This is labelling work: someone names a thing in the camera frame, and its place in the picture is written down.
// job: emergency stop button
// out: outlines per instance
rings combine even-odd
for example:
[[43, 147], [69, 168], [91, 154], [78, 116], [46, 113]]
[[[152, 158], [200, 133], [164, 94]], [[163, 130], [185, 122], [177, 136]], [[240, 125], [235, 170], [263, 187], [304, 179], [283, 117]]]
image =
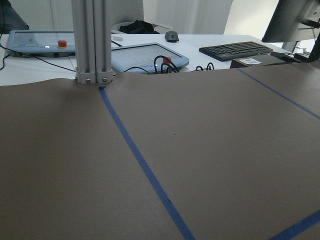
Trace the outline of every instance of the emergency stop button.
[[59, 49], [66, 49], [68, 46], [67, 46], [67, 41], [65, 40], [59, 40], [58, 41], [58, 48]]

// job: black keyboard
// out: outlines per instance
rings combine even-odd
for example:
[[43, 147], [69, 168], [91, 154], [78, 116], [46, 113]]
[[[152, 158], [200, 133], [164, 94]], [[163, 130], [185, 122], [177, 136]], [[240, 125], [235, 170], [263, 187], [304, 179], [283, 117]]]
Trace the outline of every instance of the black keyboard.
[[245, 58], [260, 53], [271, 53], [273, 50], [253, 41], [236, 42], [219, 46], [206, 46], [199, 48], [199, 52], [219, 61]]

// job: white desk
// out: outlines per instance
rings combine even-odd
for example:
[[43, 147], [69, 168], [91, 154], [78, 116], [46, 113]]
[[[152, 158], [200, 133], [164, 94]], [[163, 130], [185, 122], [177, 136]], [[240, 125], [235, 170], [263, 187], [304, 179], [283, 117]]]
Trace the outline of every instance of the white desk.
[[[163, 34], [117, 34], [122, 37], [123, 41], [119, 42], [123, 46], [144, 44], [144, 43], [160, 43], [190, 59], [190, 63], [183, 69], [183, 72], [193, 71], [197, 66], [206, 67], [212, 62], [215, 69], [228, 69], [231, 61], [221, 62], [215, 60], [203, 53], [199, 52], [200, 47], [222, 45], [235, 42], [254, 41], [271, 47], [277, 52], [286, 52], [284, 49], [273, 46], [268, 43], [262, 43], [259, 39], [249, 35], [179, 35], [179, 42], [166, 42]], [[1, 39], [2, 45], [6, 45], [8, 35], [3, 35]], [[0, 49], [0, 59], [7, 53]], [[62, 58], [45, 58], [46, 61], [65, 68], [75, 69], [77, 65], [76, 57]], [[16, 85], [25, 83], [34, 83], [49, 79], [66, 78], [74, 79], [75, 73], [64, 70], [35, 58], [8, 57], [5, 59], [5, 68], [0, 71], [0, 86]]]

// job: cable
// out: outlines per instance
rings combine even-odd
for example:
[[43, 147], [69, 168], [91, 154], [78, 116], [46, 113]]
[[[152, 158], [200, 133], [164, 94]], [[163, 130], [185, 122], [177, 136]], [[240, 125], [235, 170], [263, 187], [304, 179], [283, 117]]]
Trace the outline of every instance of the cable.
[[162, 73], [162, 74], [163, 74], [163, 73], [168, 74], [168, 73], [171, 73], [171, 71], [173, 71], [174, 73], [177, 73], [177, 71], [176, 71], [171, 65], [169, 65], [168, 63], [162, 63], [162, 64], [161, 64], [161, 73]]
[[212, 62], [209, 62], [206, 68], [203, 68], [202, 66], [196, 66], [194, 71], [210, 71], [215, 70], [214, 64]]
[[[38, 60], [40, 60], [40, 61], [43, 61], [43, 62], [45, 62], [45, 63], [47, 63], [47, 64], [50, 64], [50, 65], [52, 65], [52, 66], [55, 66], [55, 67], [58, 67], [58, 68], [61, 68], [61, 69], [65, 69], [65, 70], [68, 70], [68, 71], [76, 72], [76, 71], [73, 70], [73, 69], [69, 69], [69, 68], [66, 68], [66, 67], [63, 67], [63, 66], [59, 66], [59, 65], [53, 64], [53, 63], [51, 63], [51, 62], [48, 62], [48, 61], [46, 61], [46, 60], [43, 60], [43, 59], [41, 59], [41, 58], [39, 58], [39, 57], [36, 57], [36, 56], [33, 56], [33, 55], [31, 55], [31, 54], [27, 54], [27, 53], [20, 52], [20, 51], [15, 51], [15, 50], [12, 50], [12, 49], [9, 49], [9, 48], [4, 47], [4, 46], [1, 44], [1, 38], [2, 38], [2, 35], [3, 35], [4, 31], [5, 31], [5, 25], [6, 25], [6, 16], [5, 16], [5, 11], [4, 11], [4, 1], [1, 1], [1, 10], [2, 10], [3, 26], [2, 26], [2, 30], [1, 30], [1, 34], [0, 34], [0, 48], [2, 48], [2, 49], [4, 49], [4, 50], [7, 50], [7, 51], [11, 51], [11, 52], [17, 53], [17, 54], [19, 54], [19, 55], [21, 55], [21, 56], [25, 55], [25, 56], [28, 56], [28, 57], [31, 57], [31, 58], [38, 59]], [[6, 59], [9, 55], [5, 56], [5, 57], [2, 59], [3, 66], [0, 68], [0, 71], [1, 71], [2, 69], [4, 69], [4, 67], [5, 67], [5, 59]]]
[[112, 42], [113, 44], [117, 45], [118, 47], [123, 47], [121, 44], [119, 44], [119, 43], [117, 43], [117, 42], [115, 42], [115, 41], [112, 41], [112, 40], [111, 40], [111, 42]]
[[158, 74], [158, 73], [157, 73], [156, 60], [157, 60], [157, 59], [160, 59], [160, 58], [167, 60], [167, 61], [172, 65], [172, 67], [174, 68], [174, 70], [176, 70], [177, 73], [180, 72], [179, 69], [177, 68], [177, 66], [176, 66], [169, 58], [167, 58], [166, 56], [159, 55], [159, 56], [156, 56], [155, 59], [154, 59], [154, 61], [153, 61], [153, 66], [154, 66], [155, 74]]
[[0, 68], [0, 71], [5, 68], [5, 59], [6, 59], [7, 57], [9, 57], [9, 56], [10, 56], [10, 54], [8, 54], [8, 55], [5, 56], [4, 58], [2, 58], [2, 67]]
[[130, 67], [130, 68], [128, 68], [127, 70], [124, 70], [123, 73], [124, 73], [124, 72], [127, 72], [127, 71], [129, 71], [129, 70], [131, 70], [131, 69], [141, 69], [141, 70], [145, 71], [147, 74], [151, 74], [150, 72], [148, 72], [147, 70], [145, 70], [145, 69], [143, 69], [142, 67], [139, 67], [139, 66]]

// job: sticker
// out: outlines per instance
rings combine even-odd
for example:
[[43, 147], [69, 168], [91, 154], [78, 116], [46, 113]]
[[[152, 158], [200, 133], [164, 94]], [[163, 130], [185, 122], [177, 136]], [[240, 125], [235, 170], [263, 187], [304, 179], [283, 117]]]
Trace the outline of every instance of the sticker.
[[247, 58], [247, 59], [239, 59], [240, 62], [243, 62], [244, 64], [248, 65], [256, 65], [256, 64], [262, 64], [262, 62], [257, 61], [253, 58]]

